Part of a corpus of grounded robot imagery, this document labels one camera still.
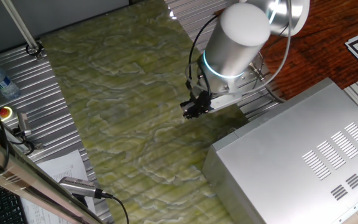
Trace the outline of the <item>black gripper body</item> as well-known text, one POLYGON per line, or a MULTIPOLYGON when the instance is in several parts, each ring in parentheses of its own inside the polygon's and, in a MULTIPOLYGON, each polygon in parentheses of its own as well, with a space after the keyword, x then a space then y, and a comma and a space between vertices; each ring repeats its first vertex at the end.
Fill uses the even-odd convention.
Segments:
POLYGON ((186 119, 198 118, 211 110, 210 101, 185 101, 180 104, 183 117, 186 119))

